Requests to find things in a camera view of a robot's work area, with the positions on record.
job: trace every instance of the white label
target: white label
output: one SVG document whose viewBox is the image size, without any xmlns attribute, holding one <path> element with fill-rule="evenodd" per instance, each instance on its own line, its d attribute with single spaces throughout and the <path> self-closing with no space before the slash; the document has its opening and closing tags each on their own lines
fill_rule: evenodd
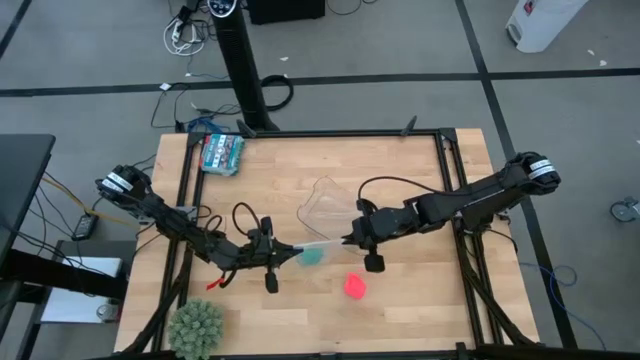
<svg viewBox="0 0 640 360">
<path fill-rule="evenodd" d="M 532 172 L 531 174 L 529 174 L 529 179 L 533 180 L 535 178 L 537 178 L 540 175 L 544 175 L 548 172 L 552 172 L 552 171 L 556 171 L 556 169 L 553 166 L 546 166 L 543 167 L 542 169 L 538 169 L 534 172 Z"/>
<path fill-rule="evenodd" d="M 531 168 L 531 171 L 536 171 L 538 169 L 540 169 L 541 167 L 545 167 L 545 166 L 549 166 L 551 165 L 551 161 L 547 160 L 540 160 L 540 161 L 536 161 L 533 164 L 531 164 L 529 166 L 529 168 Z"/>
<path fill-rule="evenodd" d="M 123 178 L 121 178 L 118 174 L 116 173 L 110 173 L 109 175 L 107 175 L 107 177 L 111 180 L 113 180 L 113 182 L 115 182 L 116 184 L 122 186 L 123 188 L 127 189 L 127 191 L 131 191 L 131 189 L 133 189 L 133 185 L 129 184 L 129 182 Z"/>
<path fill-rule="evenodd" d="M 111 181 L 109 181 L 109 179 L 104 179 L 102 180 L 102 185 L 108 187 L 111 190 L 115 190 L 117 192 L 124 192 L 124 190 L 122 190 L 118 185 L 112 183 Z"/>
</svg>

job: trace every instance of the trash bin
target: trash bin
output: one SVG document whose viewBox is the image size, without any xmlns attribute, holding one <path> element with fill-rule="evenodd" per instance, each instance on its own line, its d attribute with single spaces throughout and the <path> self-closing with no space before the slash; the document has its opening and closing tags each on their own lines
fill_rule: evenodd
<svg viewBox="0 0 640 360">
<path fill-rule="evenodd" d="M 523 53 L 541 52 L 589 0 L 519 0 L 507 34 Z"/>
</svg>

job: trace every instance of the green cactus plant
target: green cactus plant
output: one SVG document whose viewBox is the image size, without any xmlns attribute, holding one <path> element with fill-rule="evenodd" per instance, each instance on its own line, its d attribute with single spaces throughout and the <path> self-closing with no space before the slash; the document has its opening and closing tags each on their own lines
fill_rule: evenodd
<svg viewBox="0 0 640 360">
<path fill-rule="evenodd" d="M 185 360 L 206 360 L 223 336 L 222 308 L 191 299 L 176 310 L 169 322 L 169 345 Z"/>
</svg>

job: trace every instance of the wooden table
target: wooden table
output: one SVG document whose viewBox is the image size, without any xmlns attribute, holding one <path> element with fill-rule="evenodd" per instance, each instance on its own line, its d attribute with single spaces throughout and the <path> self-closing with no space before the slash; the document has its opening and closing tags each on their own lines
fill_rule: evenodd
<svg viewBox="0 0 640 360">
<path fill-rule="evenodd" d="M 460 129 L 457 135 L 468 181 L 492 174 L 481 130 Z M 186 135 L 162 136 L 153 189 L 170 205 L 176 199 L 185 149 Z M 197 173 L 197 162 L 192 164 L 187 205 Z M 451 173 L 457 184 L 455 171 Z M 355 194 L 364 180 L 379 175 L 444 189 L 433 137 L 255 139 L 247 141 L 237 176 L 205 177 L 202 204 L 226 218 L 227 236 L 237 244 L 247 241 L 231 224 L 231 210 L 239 201 L 250 204 L 258 217 L 271 216 L 280 241 L 305 243 L 320 239 L 305 228 L 296 212 L 319 178 L 328 176 Z M 378 206 L 401 206 L 403 199 L 424 191 L 380 181 L 367 185 L 364 193 Z M 249 215 L 239 213 L 241 227 L 253 226 Z M 509 234 L 502 222 L 495 221 L 493 228 Z M 144 233 L 139 246 L 155 235 L 155 231 Z M 537 340 L 512 244 L 493 233 L 483 239 L 496 300 L 525 335 Z M 136 256 L 116 350 L 134 339 L 158 303 L 168 248 L 163 240 Z M 306 268 L 292 259 L 277 270 L 280 292 L 274 295 L 264 288 L 264 269 L 239 271 L 226 289 L 205 291 L 221 272 L 196 258 L 189 295 L 226 309 L 225 339 L 216 354 L 442 350 L 452 349 L 455 342 L 473 348 L 451 226 L 388 242 L 381 253 L 387 264 L 381 274 L 365 273 L 362 256 L 348 251 L 337 253 L 327 264 Z M 176 271 L 181 254 L 177 258 Z M 364 299 L 356 301 L 342 287 L 348 272 L 361 271 L 368 290 Z M 485 339 L 490 340 L 486 311 L 479 298 L 478 303 Z"/>
</svg>

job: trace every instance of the pink sponge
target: pink sponge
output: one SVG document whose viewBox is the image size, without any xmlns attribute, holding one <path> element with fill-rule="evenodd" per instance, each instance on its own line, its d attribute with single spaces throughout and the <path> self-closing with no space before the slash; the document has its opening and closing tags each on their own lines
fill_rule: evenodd
<svg viewBox="0 0 640 360">
<path fill-rule="evenodd" d="M 348 273 L 344 283 L 344 292 L 354 299 L 360 300 L 367 292 L 367 284 L 356 273 Z"/>
</svg>

